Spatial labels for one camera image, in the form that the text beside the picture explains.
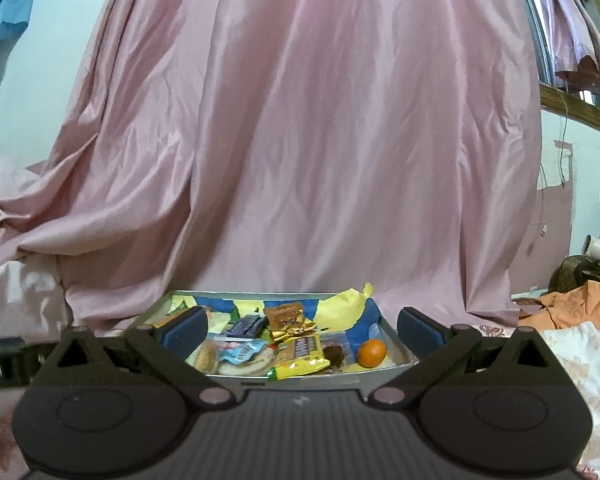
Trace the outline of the toast bread packet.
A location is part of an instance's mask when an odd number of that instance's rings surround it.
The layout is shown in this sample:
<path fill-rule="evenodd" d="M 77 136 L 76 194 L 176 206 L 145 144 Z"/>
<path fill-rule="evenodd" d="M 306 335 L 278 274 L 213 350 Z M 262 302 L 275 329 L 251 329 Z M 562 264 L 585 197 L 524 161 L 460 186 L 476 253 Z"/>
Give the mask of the toast bread packet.
<path fill-rule="evenodd" d="M 166 328 L 168 326 L 181 323 L 181 322 L 187 320 L 188 318 L 191 318 L 193 315 L 198 314 L 201 311 L 202 311 L 201 307 L 197 307 L 197 306 L 193 306 L 191 308 L 184 309 L 184 310 L 179 310 L 178 312 L 171 313 L 170 315 L 168 315 L 166 318 L 164 318 L 163 320 L 161 320 L 159 322 L 152 323 L 151 326 L 155 330 L 158 330 L 159 328 L 164 328 L 166 330 Z"/>

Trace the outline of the orange mandarin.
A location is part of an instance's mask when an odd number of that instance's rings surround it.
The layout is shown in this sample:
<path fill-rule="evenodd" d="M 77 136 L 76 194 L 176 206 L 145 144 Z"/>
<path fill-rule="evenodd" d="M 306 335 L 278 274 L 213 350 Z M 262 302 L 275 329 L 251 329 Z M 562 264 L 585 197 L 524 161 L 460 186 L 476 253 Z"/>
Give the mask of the orange mandarin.
<path fill-rule="evenodd" d="M 360 345 L 356 359 L 358 360 L 359 366 L 364 368 L 375 368 L 384 362 L 387 353 L 388 350 L 386 344 L 378 338 L 373 338 L 366 340 L 364 344 Z"/>

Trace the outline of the pink pillow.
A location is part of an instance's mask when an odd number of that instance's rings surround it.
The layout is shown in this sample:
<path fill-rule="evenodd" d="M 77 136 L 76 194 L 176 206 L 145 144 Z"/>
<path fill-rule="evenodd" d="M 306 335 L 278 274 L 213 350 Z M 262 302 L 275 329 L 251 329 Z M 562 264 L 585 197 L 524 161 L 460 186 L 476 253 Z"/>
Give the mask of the pink pillow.
<path fill-rule="evenodd" d="M 34 172 L 0 157 L 0 198 L 35 180 Z M 51 341 L 59 338 L 70 322 L 54 257 L 24 256 L 0 264 L 0 338 Z"/>

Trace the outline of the round biscuit packet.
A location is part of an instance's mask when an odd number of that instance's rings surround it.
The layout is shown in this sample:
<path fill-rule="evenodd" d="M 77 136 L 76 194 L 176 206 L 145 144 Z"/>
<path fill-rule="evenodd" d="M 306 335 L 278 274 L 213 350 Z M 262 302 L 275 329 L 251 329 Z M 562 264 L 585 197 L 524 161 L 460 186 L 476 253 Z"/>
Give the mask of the round biscuit packet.
<path fill-rule="evenodd" d="M 275 350 L 253 339 L 219 348 L 216 372 L 223 376 L 262 376 L 272 366 Z"/>

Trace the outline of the blue yellow patterned liner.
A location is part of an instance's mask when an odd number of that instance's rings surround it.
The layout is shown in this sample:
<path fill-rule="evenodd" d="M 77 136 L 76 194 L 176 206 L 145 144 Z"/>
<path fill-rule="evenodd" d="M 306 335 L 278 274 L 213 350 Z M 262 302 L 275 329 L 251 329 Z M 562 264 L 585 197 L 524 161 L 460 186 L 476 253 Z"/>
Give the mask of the blue yellow patterned liner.
<path fill-rule="evenodd" d="M 379 332 L 381 313 L 373 300 L 373 285 L 367 283 L 359 292 L 349 288 L 344 292 L 325 298 L 300 298 L 291 296 L 286 299 L 236 299 L 225 297 L 204 297 L 191 292 L 173 294 L 166 319 L 182 314 L 193 307 L 203 307 L 208 318 L 208 333 L 216 335 L 227 330 L 241 318 L 252 314 L 264 314 L 266 309 L 298 302 L 302 305 L 303 315 L 316 324 L 323 333 L 343 332 L 353 354 Z"/>

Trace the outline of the grey cardboard box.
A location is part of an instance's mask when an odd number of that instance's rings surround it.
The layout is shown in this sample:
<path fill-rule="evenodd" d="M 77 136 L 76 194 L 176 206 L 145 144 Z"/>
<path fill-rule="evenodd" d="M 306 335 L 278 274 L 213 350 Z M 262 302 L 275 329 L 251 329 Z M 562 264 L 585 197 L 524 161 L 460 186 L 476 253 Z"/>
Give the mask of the grey cardboard box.
<path fill-rule="evenodd" d="M 134 318 L 129 325 L 137 328 L 141 325 L 152 325 L 162 321 L 171 309 L 172 299 L 180 297 L 176 302 L 179 306 L 189 299 L 202 300 L 263 300 L 263 301 L 292 301 L 292 300 L 322 300 L 328 294 L 318 292 L 204 292 L 203 290 L 174 290 L 158 299 L 147 311 Z M 389 363 L 384 363 L 372 370 L 360 368 L 334 374 L 313 374 L 294 377 L 279 382 L 268 382 L 264 376 L 239 377 L 210 375 L 210 378 L 230 390 L 263 389 L 266 386 L 282 390 L 360 390 L 363 396 L 368 396 L 372 390 L 389 380 L 399 376 L 417 362 L 414 354 L 402 344 L 396 330 L 385 318 L 378 320 L 378 330 L 388 348 Z"/>

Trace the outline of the dark brown chocolate piece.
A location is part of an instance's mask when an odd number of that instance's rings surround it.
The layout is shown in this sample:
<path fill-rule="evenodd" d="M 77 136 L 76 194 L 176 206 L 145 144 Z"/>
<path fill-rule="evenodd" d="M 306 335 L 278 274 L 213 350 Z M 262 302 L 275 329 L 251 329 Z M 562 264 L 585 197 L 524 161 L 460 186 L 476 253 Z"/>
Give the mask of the dark brown chocolate piece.
<path fill-rule="evenodd" d="M 329 362 L 328 369 L 332 373 L 339 373 L 346 364 L 346 352 L 338 344 L 332 344 L 323 348 L 324 358 Z"/>

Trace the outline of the gold wrapped chocolate packet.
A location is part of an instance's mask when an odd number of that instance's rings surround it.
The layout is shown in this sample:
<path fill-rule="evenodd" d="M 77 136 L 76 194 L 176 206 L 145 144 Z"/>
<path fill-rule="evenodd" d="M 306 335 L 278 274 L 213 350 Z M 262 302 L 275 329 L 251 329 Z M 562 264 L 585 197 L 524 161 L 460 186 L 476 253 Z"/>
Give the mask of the gold wrapped chocolate packet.
<path fill-rule="evenodd" d="M 268 378 L 284 380 L 308 376 L 330 367 L 316 324 L 303 313 L 300 302 L 264 309 L 275 344 L 275 358 Z"/>

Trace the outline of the floral bed sheet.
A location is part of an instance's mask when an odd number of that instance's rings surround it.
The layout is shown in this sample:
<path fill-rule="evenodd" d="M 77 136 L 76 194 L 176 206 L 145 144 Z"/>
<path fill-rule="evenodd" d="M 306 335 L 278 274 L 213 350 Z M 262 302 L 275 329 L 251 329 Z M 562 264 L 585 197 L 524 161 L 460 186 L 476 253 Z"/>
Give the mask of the floral bed sheet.
<path fill-rule="evenodd" d="M 597 479 L 600 338 L 486 337 L 407 405 L 360 390 L 230 390 L 196 405 L 119 337 L 74 328 L 12 414 L 32 479 Z M 208 338 L 185 362 L 210 375 Z"/>

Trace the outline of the orange garment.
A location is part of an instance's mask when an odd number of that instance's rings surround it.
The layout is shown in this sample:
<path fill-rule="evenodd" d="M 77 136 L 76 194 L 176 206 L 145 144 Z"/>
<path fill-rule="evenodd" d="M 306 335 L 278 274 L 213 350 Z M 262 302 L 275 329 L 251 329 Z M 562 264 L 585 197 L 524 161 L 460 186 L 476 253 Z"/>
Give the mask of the orange garment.
<path fill-rule="evenodd" d="M 562 330 L 591 322 L 600 330 L 600 283 L 587 281 L 570 292 L 550 292 L 536 300 L 534 313 L 521 313 L 518 325 Z"/>

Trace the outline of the pink satin curtain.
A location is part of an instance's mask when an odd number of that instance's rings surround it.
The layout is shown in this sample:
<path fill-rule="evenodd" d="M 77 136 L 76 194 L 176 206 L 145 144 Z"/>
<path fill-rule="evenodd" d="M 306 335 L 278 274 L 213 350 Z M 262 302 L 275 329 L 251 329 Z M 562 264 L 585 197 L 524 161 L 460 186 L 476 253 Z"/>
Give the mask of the pink satin curtain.
<path fill-rule="evenodd" d="M 541 157 L 522 0 L 108 0 L 0 265 L 106 330 L 177 288 L 514 325 Z"/>

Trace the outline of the wooden window frame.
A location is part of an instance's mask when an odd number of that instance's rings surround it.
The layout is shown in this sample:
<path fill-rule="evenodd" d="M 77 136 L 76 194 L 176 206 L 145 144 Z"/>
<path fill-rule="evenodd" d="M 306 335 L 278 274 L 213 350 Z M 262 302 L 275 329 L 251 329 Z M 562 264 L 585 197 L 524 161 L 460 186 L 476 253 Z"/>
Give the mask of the wooden window frame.
<path fill-rule="evenodd" d="M 600 108 L 558 90 L 549 84 L 540 83 L 541 106 L 544 110 L 569 117 L 600 130 Z"/>

